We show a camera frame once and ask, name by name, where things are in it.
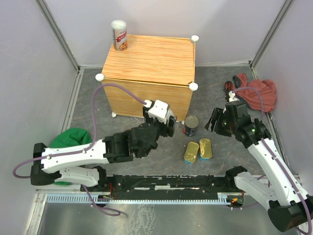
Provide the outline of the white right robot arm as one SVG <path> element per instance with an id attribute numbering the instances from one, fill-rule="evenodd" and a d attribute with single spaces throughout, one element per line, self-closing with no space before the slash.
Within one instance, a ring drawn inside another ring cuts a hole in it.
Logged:
<path id="1" fill-rule="evenodd" d="M 285 232 L 306 223 L 306 233 L 310 235 L 313 231 L 313 197 L 288 169 L 263 122 L 251 119 L 247 106 L 236 100 L 224 108 L 214 108 L 205 128 L 218 135 L 234 136 L 257 160 L 270 182 L 269 187 L 265 186 L 245 168 L 234 167 L 224 180 L 226 189 L 240 189 L 252 196 L 265 208 L 279 231 Z"/>

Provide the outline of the wooden cube cabinet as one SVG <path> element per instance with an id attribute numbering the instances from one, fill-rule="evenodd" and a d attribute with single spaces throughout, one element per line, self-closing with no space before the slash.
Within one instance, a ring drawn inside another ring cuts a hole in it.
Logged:
<path id="1" fill-rule="evenodd" d="M 190 38 L 131 35 L 128 47 L 111 46 L 96 80 L 120 85 L 142 100 L 169 104 L 177 121 L 187 116 L 195 83 L 196 43 Z"/>

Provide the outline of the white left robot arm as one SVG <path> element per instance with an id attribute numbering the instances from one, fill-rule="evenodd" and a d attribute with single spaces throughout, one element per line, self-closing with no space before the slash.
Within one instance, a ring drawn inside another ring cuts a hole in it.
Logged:
<path id="1" fill-rule="evenodd" d="M 49 148 L 43 143 L 34 145 L 34 163 L 30 182 L 47 186 L 69 182 L 103 191 L 108 186 L 104 164 L 130 162 L 147 157 L 156 149 L 159 137 L 172 137 L 176 117 L 171 110 L 157 117 L 153 109 L 143 108 L 145 122 L 138 127 L 96 141 L 73 147 Z"/>

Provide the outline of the tall white-lid can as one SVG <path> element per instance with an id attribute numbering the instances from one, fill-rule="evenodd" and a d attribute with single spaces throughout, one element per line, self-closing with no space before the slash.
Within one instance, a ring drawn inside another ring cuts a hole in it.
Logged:
<path id="1" fill-rule="evenodd" d="M 175 114 L 173 113 L 172 110 L 169 110 L 169 111 L 168 111 L 168 116 L 169 116 L 169 117 L 173 117 L 175 120 L 177 119 L 177 117 L 175 116 Z"/>
<path id="2" fill-rule="evenodd" d="M 114 20 L 111 23 L 113 45 L 117 51 L 125 51 L 128 47 L 127 24 L 123 20 Z"/>

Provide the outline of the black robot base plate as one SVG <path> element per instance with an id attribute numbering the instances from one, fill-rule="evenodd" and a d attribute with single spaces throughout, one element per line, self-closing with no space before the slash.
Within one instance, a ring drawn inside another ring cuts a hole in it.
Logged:
<path id="1" fill-rule="evenodd" d="M 109 193 L 114 199 L 214 199 L 218 193 L 242 194 L 228 176 L 113 175 L 89 192 Z"/>

